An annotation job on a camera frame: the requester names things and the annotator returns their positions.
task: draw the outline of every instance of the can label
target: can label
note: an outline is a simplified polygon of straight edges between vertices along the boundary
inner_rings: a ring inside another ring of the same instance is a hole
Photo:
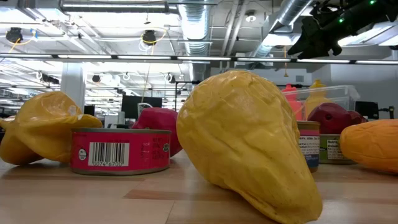
[[[328,159],[347,159],[340,150],[339,140],[326,140],[326,145]]]
[[[300,130],[300,134],[299,145],[308,167],[318,167],[320,141],[319,131]]]
[[[320,160],[347,160],[340,150],[340,135],[321,136]]]
[[[170,164],[170,135],[73,133],[70,165],[81,170],[132,171]]]

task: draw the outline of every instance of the red pepper toy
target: red pepper toy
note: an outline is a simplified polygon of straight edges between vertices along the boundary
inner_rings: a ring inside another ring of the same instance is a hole
[[[146,108],[132,126],[132,129],[169,130],[172,132],[170,140],[170,157],[181,151],[178,141],[176,123],[178,113],[165,108]]]

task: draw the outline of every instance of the desk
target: desk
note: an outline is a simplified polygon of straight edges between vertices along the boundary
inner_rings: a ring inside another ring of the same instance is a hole
[[[322,164],[313,174],[327,224],[398,223],[398,176]],[[0,162],[2,224],[274,223],[238,194],[209,184],[185,152],[169,169],[128,177],[74,174],[65,164]]]

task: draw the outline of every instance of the computer monitor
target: computer monitor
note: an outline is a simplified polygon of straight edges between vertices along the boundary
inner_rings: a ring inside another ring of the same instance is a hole
[[[379,119],[379,105],[376,102],[355,102],[355,111],[368,119]]]
[[[122,98],[122,111],[125,118],[138,118],[138,103],[141,103],[142,96],[127,96]],[[152,107],[162,107],[162,98],[158,97],[144,97],[143,103],[148,103]]]
[[[95,114],[95,105],[86,105],[85,106],[85,114],[93,115]]]

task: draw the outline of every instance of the yellow cable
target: yellow cable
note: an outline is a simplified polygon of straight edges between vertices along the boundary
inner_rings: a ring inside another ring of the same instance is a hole
[[[12,50],[14,50],[14,47],[18,44],[18,41],[20,41],[20,39],[21,39],[21,38],[18,38],[17,41],[15,41],[15,43],[10,42],[10,43],[13,44],[13,46],[11,47],[10,51],[8,51],[8,53],[11,53]]]
[[[284,55],[285,55],[285,58],[286,58],[286,47],[284,47]],[[284,75],[284,77],[289,77],[289,75],[287,74],[287,62],[285,62],[285,75]]]
[[[27,42],[25,42],[25,43],[18,43],[18,41],[20,41],[21,38],[18,38],[17,42],[15,42],[15,43],[12,43],[12,42],[10,42],[10,41],[9,41],[9,42],[12,43],[12,44],[14,44],[14,45],[25,45],[25,44],[29,44],[29,43],[35,38],[35,35],[36,35],[36,32],[33,32],[32,38],[31,38],[30,40],[28,40]]]
[[[151,55],[154,54],[154,49],[155,49],[155,44],[152,45],[152,52],[150,53]],[[147,83],[148,83],[148,78],[149,78],[149,71],[150,71],[150,65],[151,65],[151,63],[149,63],[149,66],[148,66],[148,73],[147,73],[147,78],[146,78],[145,84],[144,84],[144,91],[142,92],[141,103],[144,102],[144,95],[145,95],[145,90],[146,90],[146,88],[147,88]]]
[[[144,43],[146,43],[146,44],[154,44],[154,43],[156,43],[156,42],[158,42],[158,41],[161,41],[161,40],[164,38],[164,36],[166,36],[167,30],[166,30],[166,29],[163,29],[163,28],[156,28],[156,29],[162,29],[162,30],[164,31],[163,36],[162,36],[159,40],[145,41],[145,40],[143,39],[144,34],[141,34],[141,40],[142,40]]]

